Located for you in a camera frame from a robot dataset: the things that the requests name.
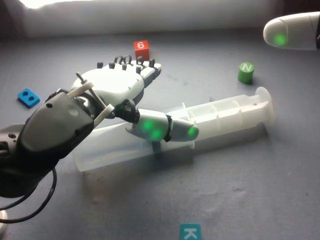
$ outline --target tabletop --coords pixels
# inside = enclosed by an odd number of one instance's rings
[[[70,154],[56,166],[45,209],[9,225],[2,239],[178,240],[184,223],[200,224],[204,240],[320,239],[320,52],[271,47],[260,28],[0,42],[0,128],[36,109],[17,101],[24,88],[44,101],[70,89],[76,72],[134,55],[139,40],[149,41],[162,72],[138,106],[189,107],[252,96],[262,86],[274,126],[86,172]],[[255,65],[252,85],[237,80],[242,62]],[[51,184],[49,173],[8,217],[37,209]]]

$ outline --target green light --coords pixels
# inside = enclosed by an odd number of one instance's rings
[[[287,42],[287,36],[285,34],[279,33],[274,36],[273,40],[278,46],[283,46]]]
[[[151,138],[152,139],[159,139],[162,138],[162,131],[160,129],[156,129],[153,131],[153,133],[151,134]]]
[[[144,130],[150,130],[153,127],[154,123],[150,120],[145,121],[143,124],[143,129]]]
[[[190,127],[190,129],[188,130],[189,136],[194,136],[196,133],[197,133],[197,129],[194,126]]]

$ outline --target red cube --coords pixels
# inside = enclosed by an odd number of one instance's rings
[[[143,57],[143,60],[149,60],[149,44],[147,40],[143,41],[135,41],[133,43],[134,45],[134,51],[135,51],[135,58]]]

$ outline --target blue domino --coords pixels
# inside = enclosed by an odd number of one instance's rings
[[[201,227],[198,223],[180,225],[180,240],[201,240]]]
[[[40,98],[28,88],[18,94],[18,99],[29,109],[40,102]]]

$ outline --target translucent plastic tube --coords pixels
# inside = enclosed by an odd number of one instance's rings
[[[195,142],[216,136],[256,127],[259,123],[271,125],[274,121],[272,98],[264,87],[254,96],[239,95],[201,105],[167,112],[176,118],[196,123],[199,135],[195,141],[160,142],[162,152],[190,146]],[[98,128],[79,145],[73,153],[78,169],[83,172],[154,154],[152,143],[127,133],[131,123]]]

